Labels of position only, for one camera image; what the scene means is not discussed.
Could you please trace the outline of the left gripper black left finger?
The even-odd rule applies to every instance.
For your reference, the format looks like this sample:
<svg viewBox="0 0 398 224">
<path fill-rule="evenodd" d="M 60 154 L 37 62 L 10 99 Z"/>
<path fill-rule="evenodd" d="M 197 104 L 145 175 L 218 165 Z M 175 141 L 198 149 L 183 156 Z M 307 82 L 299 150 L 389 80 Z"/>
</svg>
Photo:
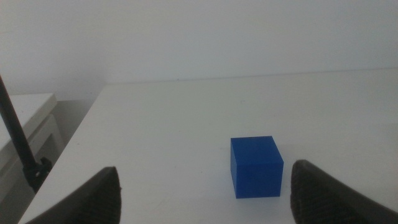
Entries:
<svg viewBox="0 0 398 224">
<path fill-rule="evenodd" d="M 118 172 L 105 167 L 28 224 L 118 224 L 120 220 Z"/>
</svg>

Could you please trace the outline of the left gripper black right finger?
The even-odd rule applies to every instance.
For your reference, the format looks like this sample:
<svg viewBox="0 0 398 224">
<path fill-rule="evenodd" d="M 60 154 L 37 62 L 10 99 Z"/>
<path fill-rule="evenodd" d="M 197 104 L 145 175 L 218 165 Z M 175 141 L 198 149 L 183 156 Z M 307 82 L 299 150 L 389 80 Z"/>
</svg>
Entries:
<svg viewBox="0 0 398 224">
<path fill-rule="evenodd" d="M 397 212 L 348 187 L 307 160 L 292 166 L 290 208 L 296 223 L 397 224 Z"/>
</svg>

